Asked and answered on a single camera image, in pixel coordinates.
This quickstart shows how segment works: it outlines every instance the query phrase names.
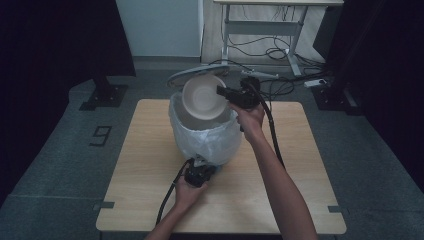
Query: white plastic bag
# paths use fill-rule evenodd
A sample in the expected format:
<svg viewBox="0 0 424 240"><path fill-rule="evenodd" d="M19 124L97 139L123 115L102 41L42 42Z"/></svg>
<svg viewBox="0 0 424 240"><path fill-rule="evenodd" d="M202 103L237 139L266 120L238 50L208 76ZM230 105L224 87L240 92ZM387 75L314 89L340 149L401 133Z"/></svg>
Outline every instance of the white plastic bag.
<svg viewBox="0 0 424 240"><path fill-rule="evenodd" d="M182 104L182 94L171 96L169 118L178 148L186 159L203 157L200 165L223 165L237 152L241 143L237 113L227 109L216 119L200 120L191 116Z"/></svg>

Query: white bowl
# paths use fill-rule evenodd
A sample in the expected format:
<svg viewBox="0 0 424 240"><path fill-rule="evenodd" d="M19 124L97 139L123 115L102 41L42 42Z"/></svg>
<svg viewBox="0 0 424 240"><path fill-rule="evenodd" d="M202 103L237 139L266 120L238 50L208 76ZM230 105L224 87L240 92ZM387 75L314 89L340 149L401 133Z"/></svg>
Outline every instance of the white bowl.
<svg viewBox="0 0 424 240"><path fill-rule="evenodd" d="M190 79L183 88L183 105L188 113L201 120L211 120L227 107L227 100L216 93L217 86L225 87L224 82L210 74Z"/></svg>

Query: table leg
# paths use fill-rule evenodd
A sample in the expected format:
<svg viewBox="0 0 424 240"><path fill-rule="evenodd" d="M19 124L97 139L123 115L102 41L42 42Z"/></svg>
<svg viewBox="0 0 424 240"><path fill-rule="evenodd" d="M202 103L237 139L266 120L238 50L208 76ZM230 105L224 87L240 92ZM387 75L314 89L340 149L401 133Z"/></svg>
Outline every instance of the table leg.
<svg viewBox="0 0 424 240"><path fill-rule="evenodd" d="M296 34L293 36L293 41L290 44L290 48L286 49L287 59L289 60L290 66L292 68L293 74L295 76L300 76L302 73L299 70L299 66L296 61L296 57L294 56L297 42L299 41L300 33L302 32L302 27L305 22L306 13L308 12L308 6L303 8L302 14L300 16L299 21L297 22Z"/></svg>
<svg viewBox="0 0 424 240"><path fill-rule="evenodd" d="M228 64L228 24L230 22L230 5L225 5L225 19L224 19L224 46L222 47L221 64Z"/></svg>

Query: black curtain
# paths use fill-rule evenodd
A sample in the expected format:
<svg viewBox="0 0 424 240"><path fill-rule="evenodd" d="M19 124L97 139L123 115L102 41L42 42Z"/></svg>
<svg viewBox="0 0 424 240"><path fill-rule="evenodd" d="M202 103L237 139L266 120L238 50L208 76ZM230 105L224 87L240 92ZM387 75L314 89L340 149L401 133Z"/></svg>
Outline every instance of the black curtain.
<svg viewBox="0 0 424 240"><path fill-rule="evenodd" d="M423 2L346 0L328 64L424 191Z"/></svg>
<svg viewBox="0 0 424 240"><path fill-rule="evenodd" d="M38 154L69 89L135 76L114 0L0 2L0 203Z"/></svg>

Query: black device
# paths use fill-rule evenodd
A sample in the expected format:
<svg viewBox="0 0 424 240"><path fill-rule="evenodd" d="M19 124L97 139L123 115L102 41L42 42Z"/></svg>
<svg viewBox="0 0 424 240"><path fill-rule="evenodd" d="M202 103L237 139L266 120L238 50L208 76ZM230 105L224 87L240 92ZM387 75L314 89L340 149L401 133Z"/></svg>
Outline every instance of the black device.
<svg viewBox="0 0 424 240"><path fill-rule="evenodd" d="M195 167L193 158L189 160L189 164L188 169L184 173L184 180L194 187L201 187L204 182L209 181L217 169L213 165Z"/></svg>
<svg viewBox="0 0 424 240"><path fill-rule="evenodd" d="M261 103L257 94L252 87L259 92L261 84L259 79L254 77L247 77L240 80L241 89L224 88L217 86L216 93L225 97L229 102L239 106L243 109L251 109Z"/></svg>

